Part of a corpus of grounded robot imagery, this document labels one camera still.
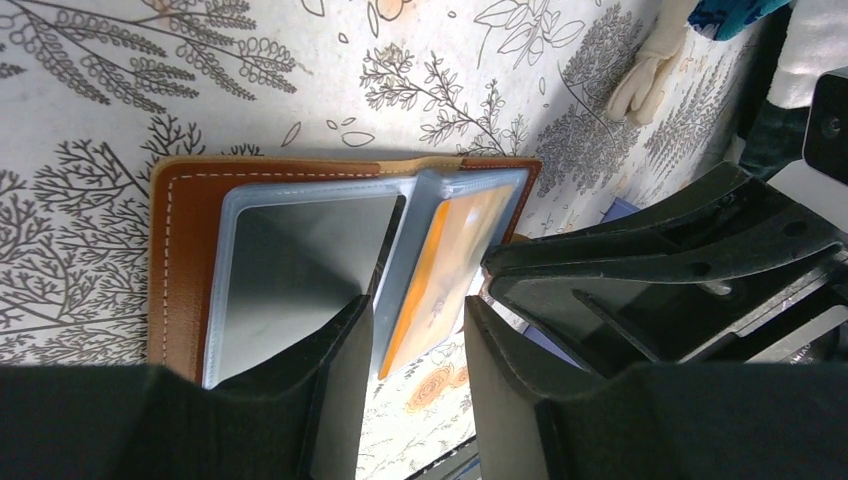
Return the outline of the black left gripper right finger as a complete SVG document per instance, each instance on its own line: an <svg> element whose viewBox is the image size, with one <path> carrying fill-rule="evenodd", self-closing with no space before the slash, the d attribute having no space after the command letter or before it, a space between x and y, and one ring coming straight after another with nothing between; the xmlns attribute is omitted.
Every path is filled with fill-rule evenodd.
<svg viewBox="0 0 848 480"><path fill-rule="evenodd" d="M574 367L465 301L486 479L843 479L843 364Z"/></svg>

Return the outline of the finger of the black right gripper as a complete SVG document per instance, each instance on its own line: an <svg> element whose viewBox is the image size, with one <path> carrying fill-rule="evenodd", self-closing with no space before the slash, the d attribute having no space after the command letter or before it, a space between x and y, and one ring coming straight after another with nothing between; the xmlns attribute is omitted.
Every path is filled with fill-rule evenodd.
<svg viewBox="0 0 848 480"><path fill-rule="evenodd" d="M610 378L636 363L786 362L846 320L822 315L847 304L847 271L774 271L718 282L653 284L611 279L510 281L493 294L537 327L567 319L571 300L604 322L586 341L593 373Z"/></svg>
<svg viewBox="0 0 848 480"><path fill-rule="evenodd" d="M839 260L847 235L732 163L646 209L568 234L501 245L483 260L490 291L508 282L590 278L718 282Z"/></svg>

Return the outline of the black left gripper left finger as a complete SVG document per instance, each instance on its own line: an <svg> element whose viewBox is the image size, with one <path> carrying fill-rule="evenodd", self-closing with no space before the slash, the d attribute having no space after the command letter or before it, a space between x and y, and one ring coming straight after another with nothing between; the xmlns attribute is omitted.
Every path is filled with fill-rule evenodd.
<svg viewBox="0 0 848 480"><path fill-rule="evenodd" d="M351 479L372 348L366 295L212 389L161 365L5 366L5 479Z"/></svg>

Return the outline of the orange credit card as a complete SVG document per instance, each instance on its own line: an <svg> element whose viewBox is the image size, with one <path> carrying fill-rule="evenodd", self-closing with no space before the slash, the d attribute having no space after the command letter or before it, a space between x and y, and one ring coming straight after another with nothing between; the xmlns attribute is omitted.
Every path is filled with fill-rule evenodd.
<svg viewBox="0 0 848 480"><path fill-rule="evenodd" d="M461 300L514 190L512 185L497 186L437 205L378 379L399 371L454 331Z"/></svg>

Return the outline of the brown leather card holder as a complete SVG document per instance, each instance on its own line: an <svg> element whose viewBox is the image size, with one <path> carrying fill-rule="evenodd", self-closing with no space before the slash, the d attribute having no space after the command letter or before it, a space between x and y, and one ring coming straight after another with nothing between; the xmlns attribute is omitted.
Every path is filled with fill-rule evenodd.
<svg viewBox="0 0 848 480"><path fill-rule="evenodd" d="M247 155L176 155L151 176L148 282L148 360L200 383L222 202L246 184L349 181L439 172L519 169L528 180L501 236L511 241L541 172L531 157L424 156L357 160Z"/></svg>

